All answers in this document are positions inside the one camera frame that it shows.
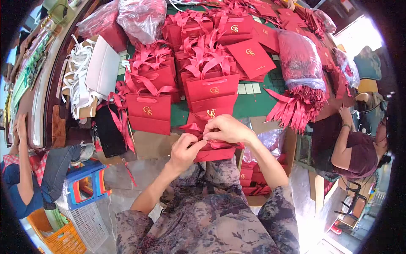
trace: gold gs monogram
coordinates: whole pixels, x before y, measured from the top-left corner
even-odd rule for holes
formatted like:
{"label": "gold gs monogram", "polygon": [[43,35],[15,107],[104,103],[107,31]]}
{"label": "gold gs monogram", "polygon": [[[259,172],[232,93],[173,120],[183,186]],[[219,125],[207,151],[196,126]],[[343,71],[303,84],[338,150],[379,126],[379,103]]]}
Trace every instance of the gold gs monogram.
{"label": "gold gs monogram", "polygon": [[145,106],[145,107],[144,107],[144,112],[145,112],[147,115],[152,115],[152,107]]}
{"label": "gold gs monogram", "polygon": [[247,53],[247,54],[249,54],[250,56],[254,56],[255,55],[255,53],[249,48],[249,49],[247,49],[247,50],[245,50],[245,52]]}
{"label": "gold gs monogram", "polygon": [[218,89],[218,87],[212,87],[210,88],[210,93],[218,94],[220,93],[220,90]]}
{"label": "gold gs monogram", "polygon": [[210,116],[211,118],[215,118],[216,117],[216,110],[215,109],[207,110],[207,115]]}
{"label": "gold gs monogram", "polygon": [[238,25],[231,26],[231,32],[238,33]]}

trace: black chair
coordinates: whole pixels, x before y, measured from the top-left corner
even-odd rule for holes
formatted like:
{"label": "black chair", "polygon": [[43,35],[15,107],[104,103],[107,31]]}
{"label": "black chair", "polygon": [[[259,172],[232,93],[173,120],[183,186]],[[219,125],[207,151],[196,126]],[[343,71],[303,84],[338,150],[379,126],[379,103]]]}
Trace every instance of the black chair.
{"label": "black chair", "polygon": [[359,183],[353,182],[353,181],[350,181],[350,180],[348,180],[348,182],[351,182],[351,183],[357,185],[357,188],[356,188],[356,189],[349,188],[348,186],[346,187],[346,190],[347,190],[347,191],[352,191],[352,192],[355,193],[354,197],[352,198],[351,205],[347,205],[346,203],[344,203],[343,201],[341,201],[341,203],[342,203],[343,205],[345,205],[346,207],[348,207],[348,212],[347,212],[347,213],[343,213],[343,212],[339,212],[339,211],[334,211],[334,212],[335,212],[335,213],[342,214],[342,215],[349,215],[351,218],[353,218],[354,220],[357,221],[358,218],[355,217],[355,216],[353,215],[353,213],[352,213],[353,210],[354,210],[354,207],[355,207],[355,205],[356,205],[356,202],[357,202],[357,200],[358,200],[359,198],[365,200],[365,202],[366,202],[366,201],[367,201],[367,198],[364,197],[363,195],[360,195],[360,194],[359,194],[359,191],[361,190],[361,185],[360,185]]}

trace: person's left hand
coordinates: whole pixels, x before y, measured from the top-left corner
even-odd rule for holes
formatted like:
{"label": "person's left hand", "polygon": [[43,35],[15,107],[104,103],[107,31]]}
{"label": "person's left hand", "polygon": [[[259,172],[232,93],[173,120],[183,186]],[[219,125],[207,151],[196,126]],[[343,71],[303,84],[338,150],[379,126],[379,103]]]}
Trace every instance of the person's left hand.
{"label": "person's left hand", "polygon": [[340,107],[338,112],[341,115],[343,124],[348,124],[349,126],[352,126],[352,115],[351,115],[350,109],[346,108],[346,107]]}
{"label": "person's left hand", "polygon": [[197,153],[206,144],[206,140],[199,141],[193,134],[182,133],[180,138],[172,145],[171,159],[167,164],[177,176],[180,175],[192,165]]}
{"label": "person's left hand", "polygon": [[292,11],[295,10],[295,3],[293,2],[293,0],[287,0],[287,8],[291,9]]}

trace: floral dress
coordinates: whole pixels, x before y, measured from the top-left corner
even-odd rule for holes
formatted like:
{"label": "floral dress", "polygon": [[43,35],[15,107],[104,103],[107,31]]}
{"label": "floral dress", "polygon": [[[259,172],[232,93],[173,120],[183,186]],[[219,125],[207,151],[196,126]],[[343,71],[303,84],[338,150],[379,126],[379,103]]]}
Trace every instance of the floral dress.
{"label": "floral dress", "polygon": [[193,164],[164,192],[155,223],[116,214],[117,253],[299,253],[291,187],[275,188],[256,216],[239,176],[235,159]]}

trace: plastic stool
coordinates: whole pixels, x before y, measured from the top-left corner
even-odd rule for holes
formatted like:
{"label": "plastic stool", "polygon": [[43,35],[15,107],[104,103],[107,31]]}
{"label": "plastic stool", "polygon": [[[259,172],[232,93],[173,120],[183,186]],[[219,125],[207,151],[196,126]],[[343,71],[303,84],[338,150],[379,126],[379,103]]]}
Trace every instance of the plastic stool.
{"label": "plastic stool", "polygon": [[[104,170],[107,166],[100,161],[92,160],[83,162],[83,165],[83,167],[78,168],[75,172],[66,176],[69,189],[67,201],[69,209],[71,210],[106,198],[111,194],[111,190],[106,190],[104,186]],[[82,200],[79,191],[79,181],[87,177],[92,178],[93,193],[91,197]]]}

